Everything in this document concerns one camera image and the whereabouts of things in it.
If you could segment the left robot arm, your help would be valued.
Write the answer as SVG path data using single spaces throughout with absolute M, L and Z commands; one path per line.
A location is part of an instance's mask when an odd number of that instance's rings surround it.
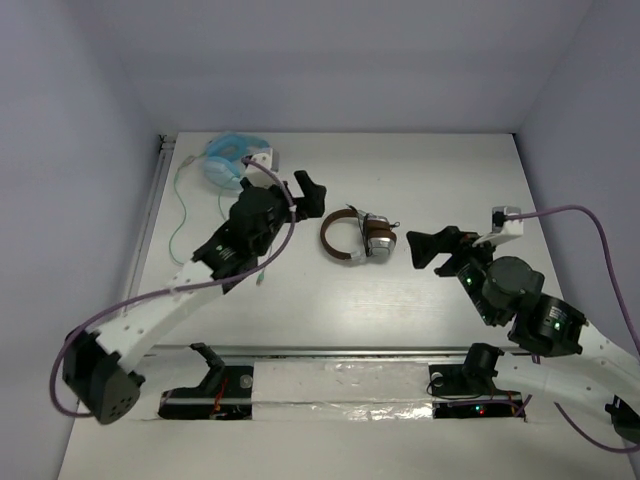
M 74 417 L 109 425 L 125 416 L 140 397 L 145 378 L 136 368 L 151 348 L 202 306 L 278 258 L 287 246 L 271 247 L 279 231 L 291 237 L 298 222 L 324 215 L 326 187 L 304 170 L 294 177 L 299 197 L 275 174 L 267 187 L 242 181 L 227 220 L 165 288 L 112 305 L 72 330 L 50 374 L 54 407 L 70 413 L 56 393 L 63 381 L 86 409 Z

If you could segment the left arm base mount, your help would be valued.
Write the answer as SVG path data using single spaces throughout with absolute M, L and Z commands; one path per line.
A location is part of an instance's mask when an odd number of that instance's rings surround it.
M 210 346 L 193 343 L 190 349 L 208 367 L 200 383 L 164 391 L 158 416 L 164 420 L 251 420 L 253 365 L 227 365 Z

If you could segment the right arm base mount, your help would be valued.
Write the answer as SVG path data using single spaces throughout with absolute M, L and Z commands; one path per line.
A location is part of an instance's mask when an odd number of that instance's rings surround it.
M 436 420 L 525 420 L 528 400 L 517 391 L 495 386 L 497 362 L 504 355 L 498 347 L 474 343 L 462 363 L 431 365 L 426 393 L 433 399 L 433 417 Z

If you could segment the brown silver headphones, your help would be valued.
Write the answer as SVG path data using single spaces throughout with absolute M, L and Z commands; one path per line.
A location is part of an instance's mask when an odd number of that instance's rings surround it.
M 328 241 L 329 228 L 338 221 L 354 219 L 357 221 L 361 248 L 352 252 L 340 251 Z M 367 259 L 388 259 L 398 242 L 395 229 L 399 222 L 391 223 L 387 217 L 360 210 L 353 205 L 330 213 L 320 228 L 320 242 L 325 252 L 335 260 L 343 262 L 361 262 Z

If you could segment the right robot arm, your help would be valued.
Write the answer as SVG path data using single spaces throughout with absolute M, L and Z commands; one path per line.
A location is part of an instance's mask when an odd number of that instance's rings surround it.
M 639 361 L 603 335 L 586 315 L 543 291 L 545 277 L 496 248 L 521 237 L 520 220 L 507 220 L 487 234 L 448 226 L 435 234 L 407 233 L 414 268 L 436 256 L 435 269 L 463 287 L 485 325 L 506 326 L 508 339 L 539 363 L 486 343 L 473 344 L 461 368 L 463 384 L 483 393 L 491 386 L 543 395 L 558 407 L 584 408 L 610 421 L 624 440 L 639 441 Z

